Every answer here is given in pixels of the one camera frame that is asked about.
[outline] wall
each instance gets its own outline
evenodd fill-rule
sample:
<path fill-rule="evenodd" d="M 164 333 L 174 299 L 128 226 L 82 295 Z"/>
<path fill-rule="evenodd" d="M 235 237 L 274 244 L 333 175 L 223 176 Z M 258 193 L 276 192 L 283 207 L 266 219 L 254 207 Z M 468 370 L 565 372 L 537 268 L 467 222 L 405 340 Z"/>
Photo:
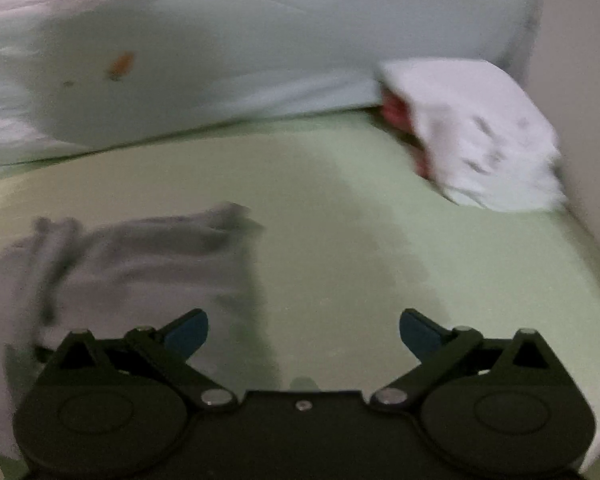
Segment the wall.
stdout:
<path fill-rule="evenodd" d="M 544 0 L 527 91 L 560 133 L 573 211 L 600 243 L 600 0 Z"/>

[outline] light green fitted sheet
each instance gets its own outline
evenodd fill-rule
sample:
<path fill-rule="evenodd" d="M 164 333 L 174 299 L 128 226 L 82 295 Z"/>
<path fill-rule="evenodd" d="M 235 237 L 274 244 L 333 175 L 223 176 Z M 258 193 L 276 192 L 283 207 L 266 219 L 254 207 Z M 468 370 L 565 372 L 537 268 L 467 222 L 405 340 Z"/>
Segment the light green fitted sheet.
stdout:
<path fill-rule="evenodd" d="M 0 250 L 38 215 L 94 226 L 243 204 L 263 226 L 258 336 L 278 387 L 369 393 L 409 370 L 407 307 L 491 337 L 531 326 L 596 413 L 588 464 L 600 453 L 599 249 L 563 214 L 454 205 L 410 163 L 364 112 L 216 128 L 0 180 Z"/>

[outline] circular plate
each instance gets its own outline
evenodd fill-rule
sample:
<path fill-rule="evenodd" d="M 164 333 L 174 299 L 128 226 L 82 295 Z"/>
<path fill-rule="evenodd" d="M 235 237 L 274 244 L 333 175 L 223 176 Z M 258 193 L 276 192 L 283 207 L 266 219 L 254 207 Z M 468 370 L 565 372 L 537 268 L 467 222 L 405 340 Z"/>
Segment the circular plate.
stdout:
<path fill-rule="evenodd" d="M 594 425 L 577 390 L 490 381 L 458 379 L 425 399 L 422 425 L 448 455 L 489 474 L 524 476 L 565 468 L 586 452 Z"/>
<path fill-rule="evenodd" d="M 123 374 L 94 380 L 80 372 L 75 379 L 76 386 L 36 386 L 14 417 L 22 453 L 43 470 L 126 476 L 158 462 L 187 422 L 184 402 L 157 381 Z"/>

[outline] metal screw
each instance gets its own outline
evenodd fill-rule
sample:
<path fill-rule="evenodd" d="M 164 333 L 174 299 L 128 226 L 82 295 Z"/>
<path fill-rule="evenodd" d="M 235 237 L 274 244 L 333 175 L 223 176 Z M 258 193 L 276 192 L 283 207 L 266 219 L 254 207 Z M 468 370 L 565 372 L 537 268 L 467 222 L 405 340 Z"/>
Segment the metal screw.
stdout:
<path fill-rule="evenodd" d="M 385 406 L 396 406 L 405 402 L 409 396 L 398 388 L 384 388 L 374 395 L 380 404 Z"/>
<path fill-rule="evenodd" d="M 299 412 L 308 412 L 313 406 L 310 400 L 298 400 L 296 402 L 296 410 Z"/>
<path fill-rule="evenodd" d="M 207 406 L 216 408 L 218 406 L 224 406 L 228 404 L 229 402 L 234 400 L 234 396 L 231 392 L 228 392 L 227 390 L 215 388 L 213 390 L 205 390 L 204 392 L 202 392 L 202 395 L 200 395 L 200 399 Z"/>

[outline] stain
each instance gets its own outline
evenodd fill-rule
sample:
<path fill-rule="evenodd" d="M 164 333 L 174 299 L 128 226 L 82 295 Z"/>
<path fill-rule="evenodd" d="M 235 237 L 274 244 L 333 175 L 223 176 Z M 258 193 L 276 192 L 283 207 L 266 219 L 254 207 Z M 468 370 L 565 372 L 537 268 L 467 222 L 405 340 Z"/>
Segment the stain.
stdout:
<path fill-rule="evenodd" d="M 109 66 L 107 77 L 112 81 L 120 81 L 125 75 L 128 75 L 134 67 L 136 54 L 133 52 L 124 52 Z"/>
<path fill-rule="evenodd" d="M 493 130 L 489 127 L 487 121 L 485 121 L 482 117 L 478 116 L 473 116 L 472 119 L 474 120 L 474 123 L 476 124 L 476 126 L 478 126 L 478 129 L 482 133 L 487 134 L 492 138 L 494 137 Z"/>
<path fill-rule="evenodd" d="M 489 162 L 492 170 L 496 170 L 498 165 L 504 160 L 504 155 L 500 150 L 495 150 L 489 155 Z"/>
<path fill-rule="evenodd" d="M 469 168 L 471 168 L 472 170 L 474 170 L 476 173 L 480 173 L 483 175 L 489 174 L 488 171 L 486 171 L 485 169 L 481 168 L 480 165 L 478 165 L 476 162 L 472 161 L 472 160 L 466 160 L 465 158 L 462 160 Z"/>

